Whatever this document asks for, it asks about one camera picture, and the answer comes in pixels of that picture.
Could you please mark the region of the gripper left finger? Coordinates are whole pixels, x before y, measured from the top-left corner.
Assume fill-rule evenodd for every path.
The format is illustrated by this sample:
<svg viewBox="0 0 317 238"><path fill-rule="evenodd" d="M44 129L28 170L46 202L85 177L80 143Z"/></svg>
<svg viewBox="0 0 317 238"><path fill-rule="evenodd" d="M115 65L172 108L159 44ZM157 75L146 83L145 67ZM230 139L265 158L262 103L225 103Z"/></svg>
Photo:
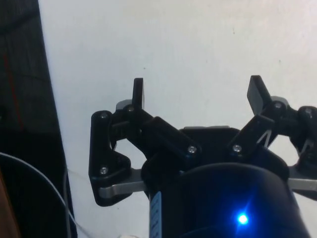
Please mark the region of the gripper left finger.
<svg viewBox="0 0 317 238"><path fill-rule="evenodd" d="M123 139L146 157L140 169L116 151ZM131 99L119 102L114 113L97 111L91 117L89 179L95 202L112 206L138 191L152 196L197 165L201 153L197 142L144 110L144 81L135 78Z"/></svg>

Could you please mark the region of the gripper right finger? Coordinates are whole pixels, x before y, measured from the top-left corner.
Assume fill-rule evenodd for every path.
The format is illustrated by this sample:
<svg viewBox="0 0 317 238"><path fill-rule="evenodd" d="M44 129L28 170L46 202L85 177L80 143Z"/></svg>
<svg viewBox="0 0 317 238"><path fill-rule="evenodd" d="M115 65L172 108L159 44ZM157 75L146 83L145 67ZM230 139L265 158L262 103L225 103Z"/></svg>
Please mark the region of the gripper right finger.
<svg viewBox="0 0 317 238"><path fill-rule="evenodd" d="M294 192L316 192L317 109L291 108L286 99L270 95L259 75L251 76L247 98L254 117L228 144L230 155L248 163L267 150L277 136L287 136L299 156L287 169L289 186Z"/></svg>

